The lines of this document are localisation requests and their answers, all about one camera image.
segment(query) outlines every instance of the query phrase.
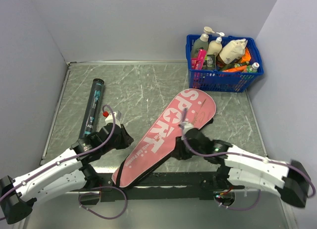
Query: black tube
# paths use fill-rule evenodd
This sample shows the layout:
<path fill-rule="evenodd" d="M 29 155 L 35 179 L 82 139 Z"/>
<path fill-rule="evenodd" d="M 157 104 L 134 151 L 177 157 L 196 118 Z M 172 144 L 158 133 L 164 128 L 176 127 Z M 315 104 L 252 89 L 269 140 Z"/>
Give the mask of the black tube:
<path fill-rule="evenodd" d="M 101 105 L 100 102 L 103 97 L 104 83 L 102 79 L 93 80 L 79 138 L 85 137 L 95 131 L 97 126 L 96 120 Z"/>

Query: white wall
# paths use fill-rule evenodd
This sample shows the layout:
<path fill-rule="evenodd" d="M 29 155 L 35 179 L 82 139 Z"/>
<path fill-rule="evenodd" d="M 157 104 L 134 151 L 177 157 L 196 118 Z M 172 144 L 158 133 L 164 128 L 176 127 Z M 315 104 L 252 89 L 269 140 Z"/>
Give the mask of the white wall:
<path fill-rule="evenodd" d="M 65 71 L 31 1 L 0 0 L 0 178 L 39 165 Z"/>
<path fill-rule="evenodd" d="M 316 0 L 278 0 L 260 31 L 265 77 L 250 96 L 269 156 L 302 162 L 317 184 Z M 294 209 L 301 229 L 316 228 L 317 199 Z"/>
<path fill-rule="evenodd" d="M 185 59 L 210 26 L 256 37 L 276 0 L 33 0 L 65 60 Z"/>

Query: red cap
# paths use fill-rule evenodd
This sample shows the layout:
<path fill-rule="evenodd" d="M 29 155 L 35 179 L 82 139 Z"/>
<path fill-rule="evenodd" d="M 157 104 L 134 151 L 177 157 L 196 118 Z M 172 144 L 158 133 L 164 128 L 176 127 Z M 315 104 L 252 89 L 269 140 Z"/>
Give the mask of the red cap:
<path fill-rule="evenodd" d="M 103 115 L 104 115 L 104 117 L 107 117 L 107 116 L 109 116 L 109 113 L 107 111 L 104 111 Z"/>

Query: marble table surface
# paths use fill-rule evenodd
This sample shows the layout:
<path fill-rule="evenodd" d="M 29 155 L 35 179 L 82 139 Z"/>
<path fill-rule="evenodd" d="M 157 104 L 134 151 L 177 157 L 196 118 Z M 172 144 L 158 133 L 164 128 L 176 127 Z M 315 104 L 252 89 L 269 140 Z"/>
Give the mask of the marble table surface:
<path fill-rule="evenodd" d="M 102 104 L 122 112 L 121 123 L 134 138 L 124 150 L 112 150 L 91 163 L 97 172 L 114 172 L 170 101 L 188 88 L 186 63 L 167 64 L 71 64 L 70 74 L 58 109 L 45 162 L 52 160 L 78 139 L 92 80 L 105 81 Z M 246 93 L 207 92 L 216 103 L 213 124 L 203 133 L 210 139 L 221 139 L 263 156 L 264 150 Z M 100 113 L 98 127 L 104 124 Z M 201 157 L 186 161 L 168 159 L 156 172 L 215 171 Z"/>

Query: basket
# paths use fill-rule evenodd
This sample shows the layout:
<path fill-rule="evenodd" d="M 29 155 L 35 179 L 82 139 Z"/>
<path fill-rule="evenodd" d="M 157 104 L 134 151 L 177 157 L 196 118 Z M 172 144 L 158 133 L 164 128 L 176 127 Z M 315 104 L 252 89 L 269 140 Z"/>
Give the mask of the basket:
<path fill-rule="evenodd" d="M 250 63 L 260 64 L 257 73 L 224 73 L 216 70 L 194 70 L 191 68 L 190 52 L 194 42 L 200 38 L 200 35 L 188 35 L 186 44 L 186 59 L 188 64 L 188 82 L 190 88 L 201 89 L 203 91 L 221 91 L 221 92 L 243 92 L 258 76 L 263 75 L 262 60 L 258 48 L 252 38 L 249 37 L 223 37 L 222 46 L 227 45 L 231 40 L 247 39 L 247 48 L 249 49 Z M 209 41 L 217 37 L 209 35 Z"/>

